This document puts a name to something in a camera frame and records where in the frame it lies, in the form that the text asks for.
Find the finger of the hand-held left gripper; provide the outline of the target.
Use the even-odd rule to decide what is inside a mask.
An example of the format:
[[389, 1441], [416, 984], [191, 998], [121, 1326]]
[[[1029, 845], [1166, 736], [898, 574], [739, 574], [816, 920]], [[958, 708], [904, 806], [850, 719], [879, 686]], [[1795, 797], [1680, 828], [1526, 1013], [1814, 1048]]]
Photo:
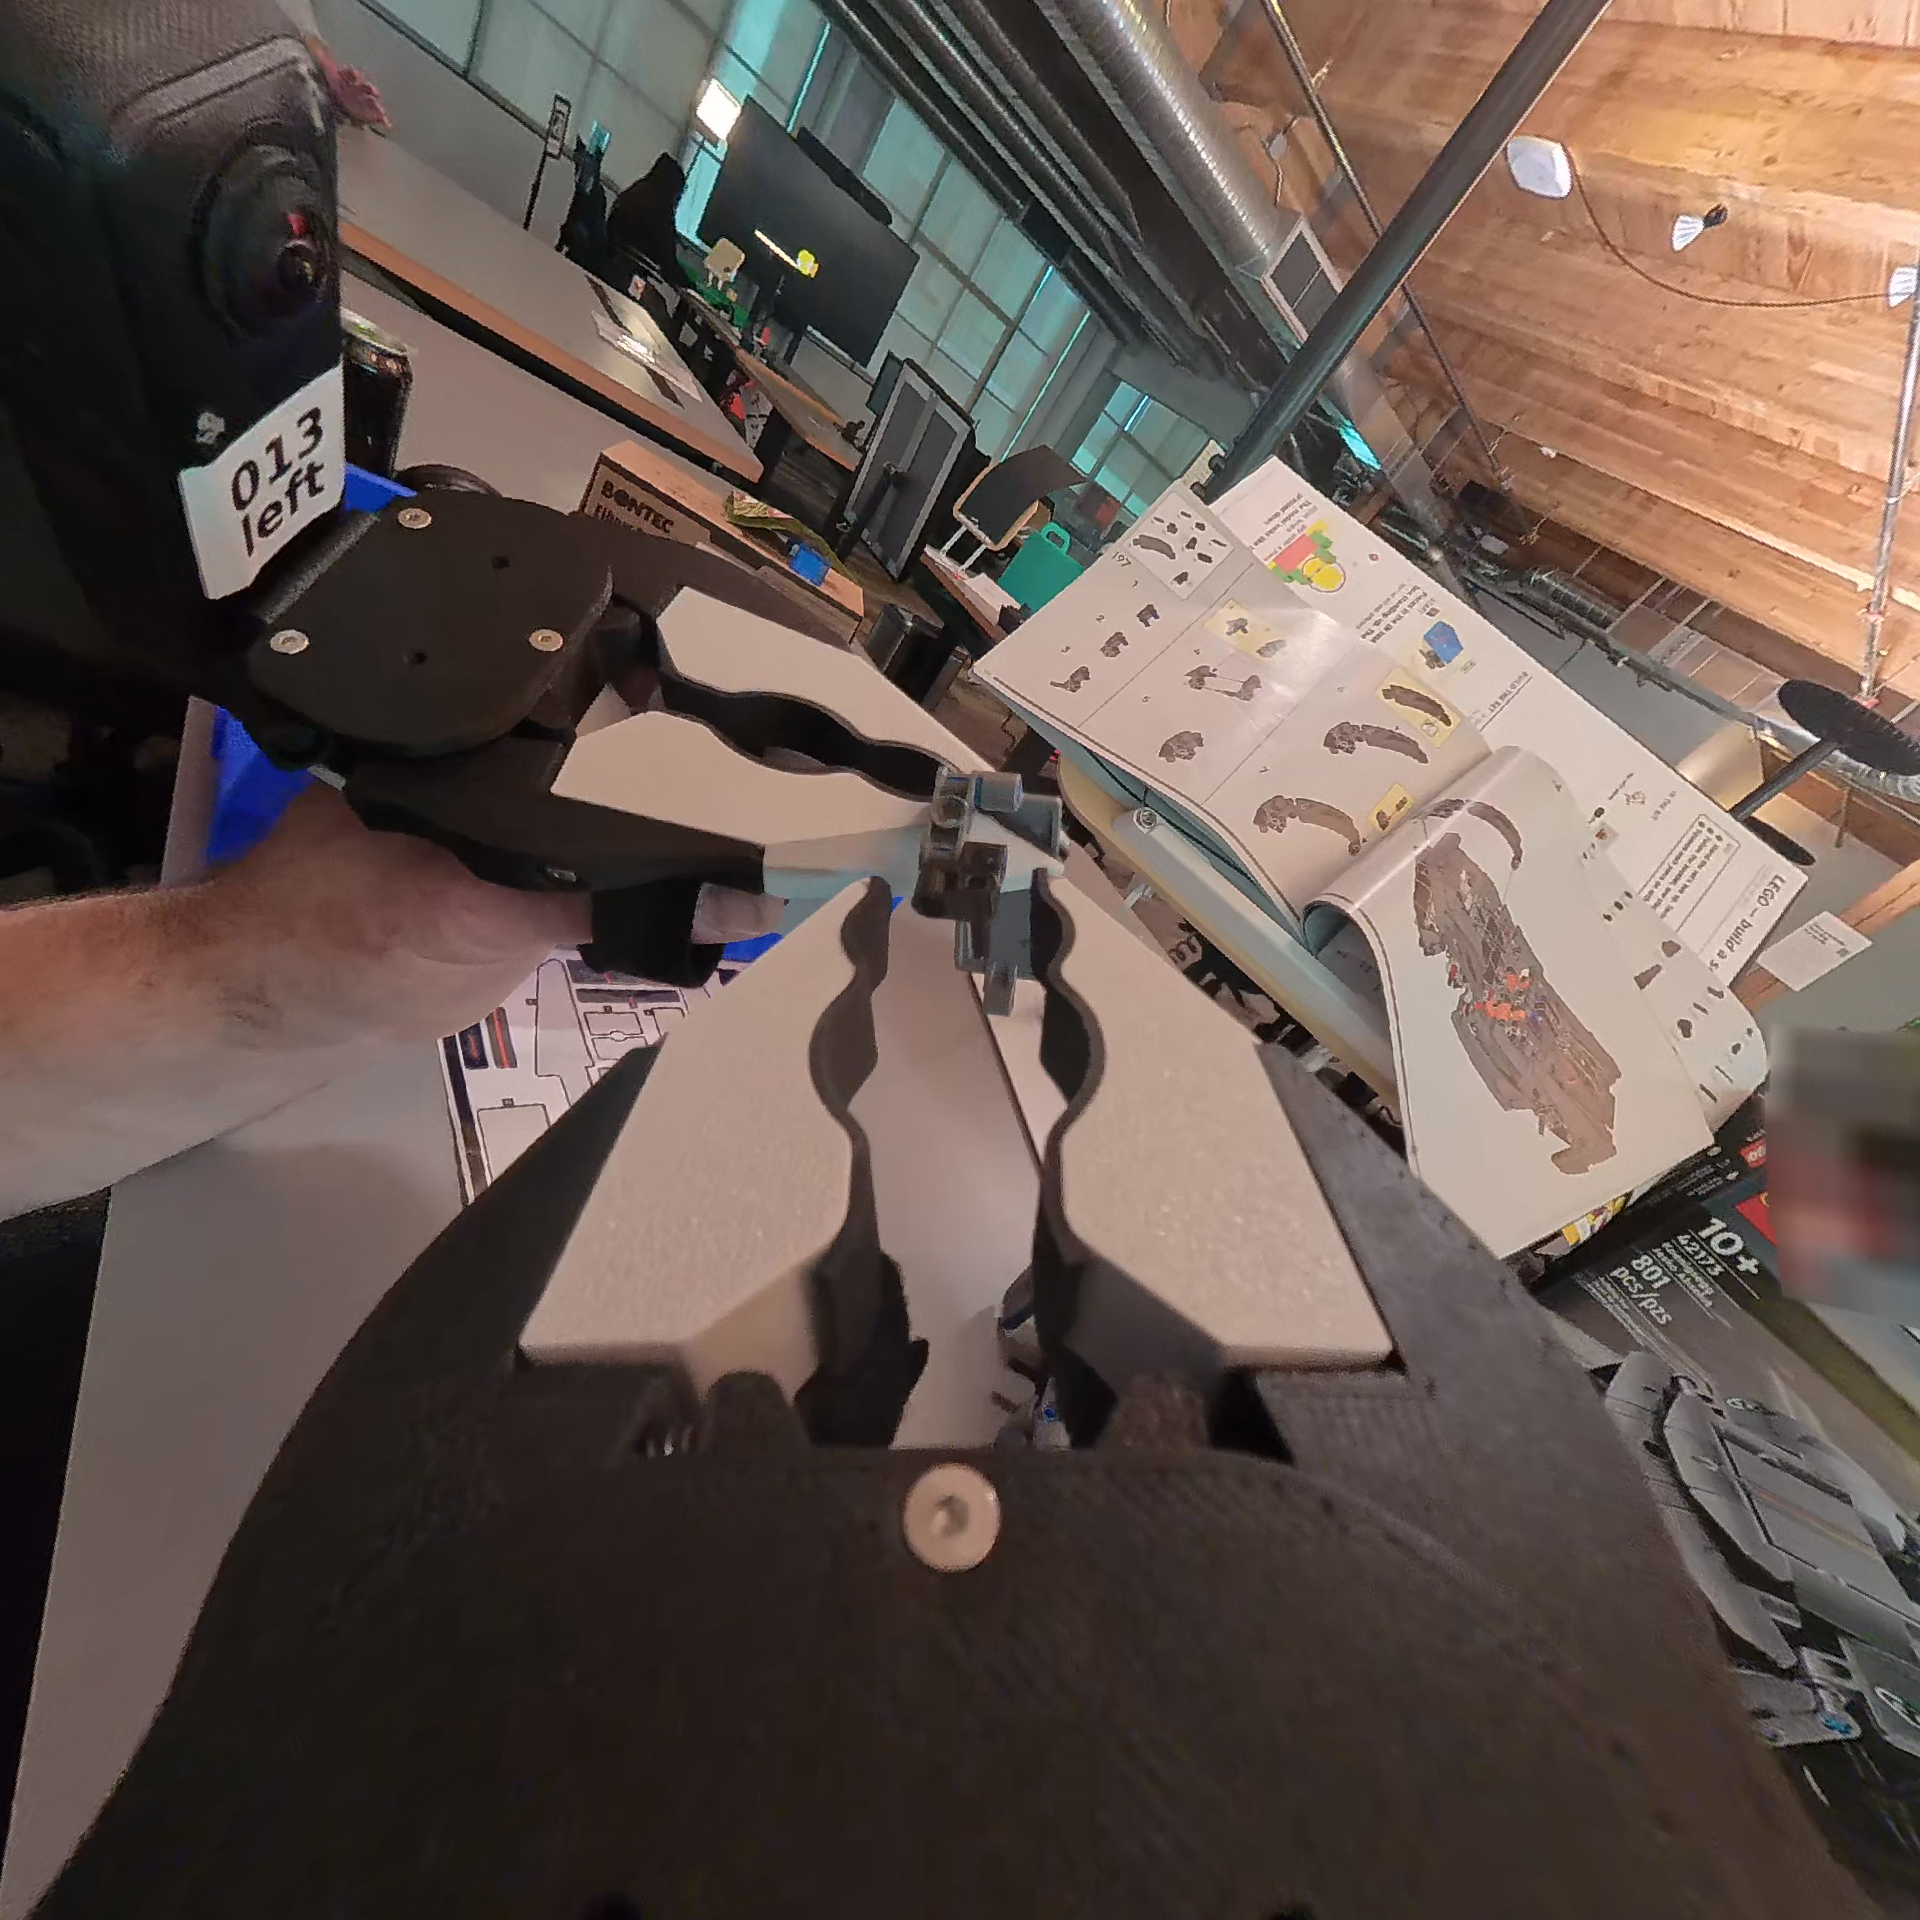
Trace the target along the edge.
[[882, 879], [904, 898], [940, 772], [968, 772], [968, 742], [915, 704], [644, 710], [569, 749], [541, 873], [713, 879], [787, 904]]
[[859, 653], [678, 589], [656, 617], [676, 704], [647, 752], [652, 818], [915, 818], [940, 767], [987, 772]]

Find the small toy brick beam subassembly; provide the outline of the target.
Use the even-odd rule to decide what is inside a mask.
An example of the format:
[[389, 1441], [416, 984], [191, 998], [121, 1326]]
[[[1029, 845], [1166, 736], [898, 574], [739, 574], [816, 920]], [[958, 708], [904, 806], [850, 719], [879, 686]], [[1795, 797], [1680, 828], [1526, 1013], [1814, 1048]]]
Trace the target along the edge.
[[1013, 1013], [1035, 975], [1035, 879], [1062, 877], [1065, 813], [1058, 796], [1010, 772], [940, 767], [910, 904], [953, 925], [953, 960], [979, 978], [987, 1016]]

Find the person's left hand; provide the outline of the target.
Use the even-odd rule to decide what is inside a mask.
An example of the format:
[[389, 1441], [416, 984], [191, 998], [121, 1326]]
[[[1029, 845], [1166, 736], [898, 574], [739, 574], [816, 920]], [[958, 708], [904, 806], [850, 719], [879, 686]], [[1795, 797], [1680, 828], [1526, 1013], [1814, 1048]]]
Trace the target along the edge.
[[194, 915], [228, 1013], [301, 1048], [455, 1035], [590, 920], [582, 895], [493, 885], [366, 828], [327, 784], [203, 879]]

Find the brown cardboard box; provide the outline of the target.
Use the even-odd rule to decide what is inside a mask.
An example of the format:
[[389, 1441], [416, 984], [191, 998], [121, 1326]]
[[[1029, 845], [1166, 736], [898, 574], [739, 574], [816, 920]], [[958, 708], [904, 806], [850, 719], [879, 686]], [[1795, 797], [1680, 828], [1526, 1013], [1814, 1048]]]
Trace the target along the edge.
[[777, 545], [730, 517], [730, 499], [727, 475], [706, 471], [656, 442], [621, 440], [595, 461], [577, 512], [657, 539], [713, 548], [749, 568], [787, 570]]

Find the white sticker sheet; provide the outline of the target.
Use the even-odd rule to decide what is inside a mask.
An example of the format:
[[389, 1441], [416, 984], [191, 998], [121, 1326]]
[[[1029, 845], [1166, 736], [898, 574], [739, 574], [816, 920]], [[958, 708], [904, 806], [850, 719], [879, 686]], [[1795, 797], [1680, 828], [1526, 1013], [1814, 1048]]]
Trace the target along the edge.
[[458, 1035], [442, 1039], [442, 1089], [462, 1199], [471, 1204], [627, 1055], [650, 1052], [701, 1007], [730, 971], [698, 988], [606, 972], [553, 949]]

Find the blue plastic bin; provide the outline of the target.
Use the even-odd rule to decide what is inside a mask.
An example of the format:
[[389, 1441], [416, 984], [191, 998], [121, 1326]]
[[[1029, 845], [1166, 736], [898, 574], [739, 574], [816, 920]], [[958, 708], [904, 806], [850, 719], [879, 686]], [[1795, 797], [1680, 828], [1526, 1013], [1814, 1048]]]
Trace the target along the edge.
[[[398, 477], [381, 477], [371, 468], [347, 468], [347, 507], [378, 509], [419, 490], [483, 491], [487, 483], [462, 468], [411, 466]], [[242, 857], [282, 818], [290, 797], [311, 780], [301, 769], [280, 769], [223, 708], [206, 708], [203, 761], [210, 772], [210, 797], [203, 828], [168, 829], [187, 847], [188, 873], [228, 864]], [[770, 949], [781, 934], [787, 906], [777, 901], [749, 901], [727, 887], [701, 895], [697, 930], [730, 933], [724, 956], [749, 960]]]

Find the black framed grey panel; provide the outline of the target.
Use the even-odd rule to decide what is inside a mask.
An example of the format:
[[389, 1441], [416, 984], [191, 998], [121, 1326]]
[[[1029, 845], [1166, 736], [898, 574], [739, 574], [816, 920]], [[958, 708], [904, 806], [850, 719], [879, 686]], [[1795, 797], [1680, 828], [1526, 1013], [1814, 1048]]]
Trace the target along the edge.
[[872, 399], [872, 434], [837, 515], [837, 555], [861, 550], [893, 583], [904, 579], [969, 449], [974, 420], [918, 360], [889, 351]]

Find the green bag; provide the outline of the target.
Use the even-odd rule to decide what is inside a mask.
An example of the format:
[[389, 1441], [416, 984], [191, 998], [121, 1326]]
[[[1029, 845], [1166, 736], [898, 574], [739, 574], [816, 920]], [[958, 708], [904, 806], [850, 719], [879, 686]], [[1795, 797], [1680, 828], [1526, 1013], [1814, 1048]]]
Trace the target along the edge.
[[1032, 615], [1065, 590], [1080, 570], [1084, 566], [1071, 554], [1068, 531], [1048, 517], [1017, 545], [1013, 555], [1000, 570], [1000, 589]]

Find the wooden-edged office desk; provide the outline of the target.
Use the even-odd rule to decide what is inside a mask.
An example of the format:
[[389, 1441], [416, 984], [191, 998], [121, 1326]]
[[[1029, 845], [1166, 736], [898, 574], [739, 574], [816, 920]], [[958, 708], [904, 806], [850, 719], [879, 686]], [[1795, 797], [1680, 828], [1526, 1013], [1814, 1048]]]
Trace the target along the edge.
[[340, 244], [493, 347], [742, 487], [762, 462], [641, 302], [515, 226], [389, 137], [334, 137]]

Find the black computer monitor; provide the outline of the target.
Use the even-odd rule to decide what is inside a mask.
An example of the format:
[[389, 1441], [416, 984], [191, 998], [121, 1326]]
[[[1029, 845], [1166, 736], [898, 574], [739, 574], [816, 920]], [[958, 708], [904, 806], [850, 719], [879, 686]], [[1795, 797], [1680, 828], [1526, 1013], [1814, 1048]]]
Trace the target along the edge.
[[918, 267], [882, 201], [859, 197], [754, 101], [742, 101], [707, 204], [698, 241], [730, 241], [754, 287], [752, 308], [792, 334], [816, 332], [854, 365], [867, 365]]

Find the building instruction booklet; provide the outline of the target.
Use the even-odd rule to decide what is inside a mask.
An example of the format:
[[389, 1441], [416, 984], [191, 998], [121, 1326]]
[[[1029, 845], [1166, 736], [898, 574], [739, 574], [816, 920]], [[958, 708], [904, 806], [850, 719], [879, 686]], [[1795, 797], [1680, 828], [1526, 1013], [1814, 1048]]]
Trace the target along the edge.
[[1386, 1013], [1415, 1174], [1520, 1253], [1762, 1086], [1800, 877], [1288, 466], [1173, 487], [975, 676]]

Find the white paper card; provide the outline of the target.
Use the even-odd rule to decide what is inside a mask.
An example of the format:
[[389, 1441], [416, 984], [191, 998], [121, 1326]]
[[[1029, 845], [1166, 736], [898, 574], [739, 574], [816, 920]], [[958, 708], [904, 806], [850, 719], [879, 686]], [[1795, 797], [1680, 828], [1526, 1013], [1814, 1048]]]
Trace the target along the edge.
[[1778, 988], [1798, 992], [1853, 960], [1871, 943], [1871, 933], [1862, 933], [1840, 915], [1819, 912], [1805, 922], [1772, 940], [1759, 953], [1757, 968]]

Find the white vent grille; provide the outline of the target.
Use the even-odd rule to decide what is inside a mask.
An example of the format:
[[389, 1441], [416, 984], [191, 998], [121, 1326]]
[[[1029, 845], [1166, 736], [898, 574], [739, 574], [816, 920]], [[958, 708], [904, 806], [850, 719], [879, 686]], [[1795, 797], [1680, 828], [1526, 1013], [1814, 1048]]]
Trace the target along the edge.
[[1297, 340], [1306, 340], [1336, 299], [1339, 277], [1306, 219], [1284, 232], [1282, 249], [1261, 274], [1261, 292]]

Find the metal ceiling conduit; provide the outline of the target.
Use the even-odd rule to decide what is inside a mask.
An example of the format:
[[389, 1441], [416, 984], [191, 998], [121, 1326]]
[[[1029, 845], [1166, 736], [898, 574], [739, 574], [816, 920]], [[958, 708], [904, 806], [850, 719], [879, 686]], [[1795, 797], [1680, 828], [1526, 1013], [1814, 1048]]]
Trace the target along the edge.
[[1874, 583], [1864, 602], [1862, 660], [1858, 660], [1858, 700], [1874, 704], [1886, 676], [1886, 621], [1893, 602], [1893, 554], [1899, 541], [1899, 517], [1909, 494], [1910, 437], [1918, 410], [1918, 296], [1909, 305], [1909, 332], [1899, 365], [1899, 388], [1893, 408], [1893, 437], [1888, 449], [1886, 500], [1880, 512], [1880, 536], [1874, 555]]

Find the grey ceiling ventilation duct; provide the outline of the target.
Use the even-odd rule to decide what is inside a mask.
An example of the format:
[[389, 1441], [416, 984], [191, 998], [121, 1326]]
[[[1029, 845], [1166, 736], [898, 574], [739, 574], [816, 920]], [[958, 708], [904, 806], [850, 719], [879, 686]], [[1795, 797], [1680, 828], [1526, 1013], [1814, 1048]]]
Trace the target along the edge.
[[1261, 274], [1306, 214], [1284, 204], [1278, 171], [1253, 163], [1159, 6], [1044, 2], [1044, 15], [1261, 322], [1300, 343], [1261, 292]]

